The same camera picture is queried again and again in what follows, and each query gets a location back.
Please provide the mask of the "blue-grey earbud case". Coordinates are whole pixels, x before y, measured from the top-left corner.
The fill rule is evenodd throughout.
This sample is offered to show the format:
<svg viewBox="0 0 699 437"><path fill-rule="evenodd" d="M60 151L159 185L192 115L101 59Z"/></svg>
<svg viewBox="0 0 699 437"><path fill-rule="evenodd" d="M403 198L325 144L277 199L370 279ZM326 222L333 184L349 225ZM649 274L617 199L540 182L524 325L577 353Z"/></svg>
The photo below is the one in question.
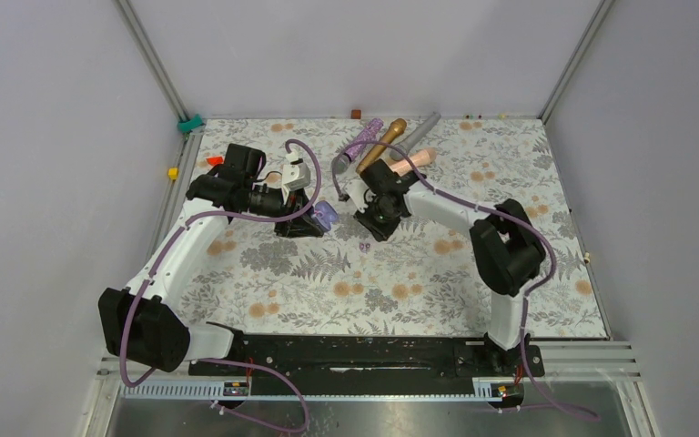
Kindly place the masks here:
<svg viewBox="0 0 699 437"><path fill-rule="evenodd" d="M324 232L330 232L333 225L339 221L339 214L326 200L314 204L311 216Z"/></svg>

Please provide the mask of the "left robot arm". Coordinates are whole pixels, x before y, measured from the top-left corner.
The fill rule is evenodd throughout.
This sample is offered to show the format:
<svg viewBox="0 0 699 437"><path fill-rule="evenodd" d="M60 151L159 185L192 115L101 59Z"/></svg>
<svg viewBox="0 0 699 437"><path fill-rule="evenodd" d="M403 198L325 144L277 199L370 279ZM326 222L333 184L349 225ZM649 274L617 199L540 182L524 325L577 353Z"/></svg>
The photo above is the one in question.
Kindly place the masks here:
<svg viewBox="0 0 699 437"><path fill-rule="evenodd" d="M98 300L106 349L122 369L134 361L171 372L185 361L211 359L226 374L240 371L246 351L230 327L192 324L177 306L209 245L233 221L269 223L278 237L321 238L316 205L319 161L303 142L285 144L277 188L261 180L265 152L231 144L224 160L190 182L177 220L145 267L127 285L107 288Z"/></svg>

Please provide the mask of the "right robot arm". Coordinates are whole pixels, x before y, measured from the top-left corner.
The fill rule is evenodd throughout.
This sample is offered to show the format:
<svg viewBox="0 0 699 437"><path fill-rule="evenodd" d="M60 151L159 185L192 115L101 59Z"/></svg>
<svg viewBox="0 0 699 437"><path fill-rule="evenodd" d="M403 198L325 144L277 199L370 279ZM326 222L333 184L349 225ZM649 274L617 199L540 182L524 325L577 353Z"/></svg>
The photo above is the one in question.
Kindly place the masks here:
<svg viewBox="0 0 699 437"><path fill-rule="evenodd" d="M491 291L490 327L478 357L494 373L532 376L522 288L539 275L545 248L521 204L507 199L494 207L473 205L435 188L416 171L401 176L382 161L360 178L365 186L352 198L354 218L375 240L388 240L412 216L469 238L479 276Z"/></svg>

